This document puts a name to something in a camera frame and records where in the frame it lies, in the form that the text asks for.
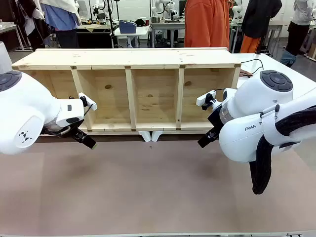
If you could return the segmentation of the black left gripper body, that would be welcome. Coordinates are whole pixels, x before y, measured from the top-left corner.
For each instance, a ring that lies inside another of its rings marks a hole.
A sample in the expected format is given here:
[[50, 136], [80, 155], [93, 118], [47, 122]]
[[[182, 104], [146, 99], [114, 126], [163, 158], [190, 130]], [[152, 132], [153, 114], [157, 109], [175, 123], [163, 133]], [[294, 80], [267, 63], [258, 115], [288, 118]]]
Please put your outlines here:
[[67, 137], [73, 137], [73, 130], [78, 128], [81, 126], [82, 122], [75, 122], [72, 123], [62, 129], [60, 129], [59, 131], [52, 131], [49, 130], [48, 127], [44, 127], [41, 131], [41, 135], [52, 135], [52, 136], [57, 136], [60, 138], [67, 138]]

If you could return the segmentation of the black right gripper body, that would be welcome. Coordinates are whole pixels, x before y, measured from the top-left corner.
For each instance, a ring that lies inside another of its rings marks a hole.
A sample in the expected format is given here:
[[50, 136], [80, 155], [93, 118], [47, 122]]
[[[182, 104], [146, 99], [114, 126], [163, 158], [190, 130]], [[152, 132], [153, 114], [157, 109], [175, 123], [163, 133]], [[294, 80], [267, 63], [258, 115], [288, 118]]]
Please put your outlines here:
[[221, 111], [221, 108], [216, 108], [215, 110], [213, 110], [213, 112], [208, 117], [208, 120], [213, 125], [213, 128], [211, 130], [218, 130], [219, 133], [220, 133], [222, 127], [224, 126], [224, 124], [222, 123], [222, 121], [220, 119], [220, 111]]

